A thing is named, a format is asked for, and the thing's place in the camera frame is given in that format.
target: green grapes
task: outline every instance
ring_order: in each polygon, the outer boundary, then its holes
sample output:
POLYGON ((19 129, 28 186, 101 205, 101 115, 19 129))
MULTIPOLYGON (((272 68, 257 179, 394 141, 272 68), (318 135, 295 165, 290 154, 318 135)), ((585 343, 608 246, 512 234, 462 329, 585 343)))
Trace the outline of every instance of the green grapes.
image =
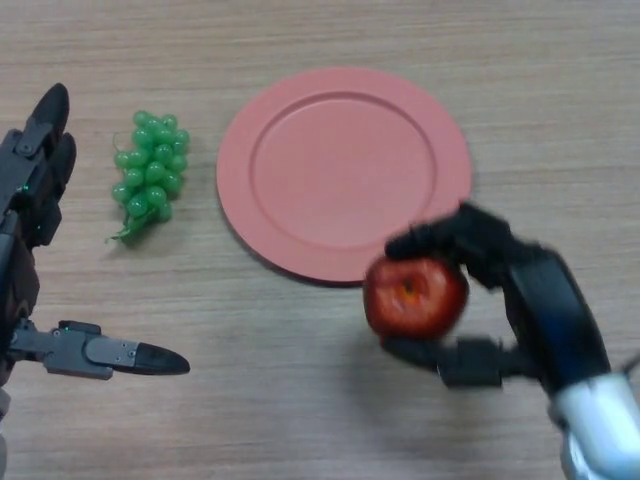
POLYGON ((162 144, 158 145, 153 151, 153 159, 156 162, 161 163, 164 166, 168 166, 168 163, 173 158, 173 149, 170 145, 162 144))
POLYGON ((151 162, 144 173, 144 179, 147 185, 154 185, 162 180, 165 176, 165 168, 160 162, 151 162))
POLYGON ((127 154, 129 168, 142 168, 149 161, 150 154, 148 151, 137 148, 127 154))
POLYGON ((120 205, 125 205, 131 200, 131 189, 124 183, 118 183, 111 189, 111 196, 120 205))
POLYGON ((170 199, 181 193, 189 165, 191 135, 179 128, 175 115, 157 117, 139 110, 132 121, 134 148, 113 157, 122 180, 111 189, 111 197, 126 212, 123 229, 112 237, 120 240, 173 218, 170 199))
POLYGON ((172 132, 174 132, 176 128, 178 128, 178 119, 175 115, 164 115, 162 117, 162 123, 164 123, 164 126, 172 132))
POLYGON ((138 128, 131 134, 131 143, 138 148, 147 150, 153 146, 153 141, 153 134, 146 128, 138 128))
POLYGON ((127 213, 133 218, 143 216, 149 210, 149 200, 144 193, 137 193, 127 203, 127 213))
POLYGON ((147 189, 147 200, 152 207, 162 207, 167 203, 167 192, 156 185, 147 189))
POLYGON ((124 184, 129 188, 139 187, 144 183, 144 172, 139 168, 130 168, 124 172, 124 184))

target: wooden table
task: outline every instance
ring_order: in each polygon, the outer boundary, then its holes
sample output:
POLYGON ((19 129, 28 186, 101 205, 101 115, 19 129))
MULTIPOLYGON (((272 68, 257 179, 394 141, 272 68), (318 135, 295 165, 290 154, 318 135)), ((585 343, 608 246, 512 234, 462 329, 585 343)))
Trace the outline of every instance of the wooden table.
MULTIPOLYGON (((449 393, 383 355, 358 290, 296 284, 247 255, 215 193, 236 112, 318 66, 387 70, 459 122, 474 199, 559 248, 612 359, 640 346, 640 3, 551 0, 3 0, 0 127, 53 83, 79 157, 33 317, 164 345, 190 375, 109 382, 19 365, 8 480, 561 478, 536 385, 449 393), (175 219, 135 250, 119 227, 114 132, 139 109, 193 136, 175 219)), ((461 332, 511 338, 475 288, 461 332)))

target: apple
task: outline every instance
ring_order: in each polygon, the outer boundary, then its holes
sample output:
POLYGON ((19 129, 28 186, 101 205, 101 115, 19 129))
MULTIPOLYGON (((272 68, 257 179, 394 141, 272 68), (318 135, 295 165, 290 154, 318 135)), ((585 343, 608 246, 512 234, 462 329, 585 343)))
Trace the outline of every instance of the apple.
POLYGON ((376 260, 363 287, 365 315, 381 338, 437 340, 462 315, 469 283, 459 268, 435 258, 376 260))

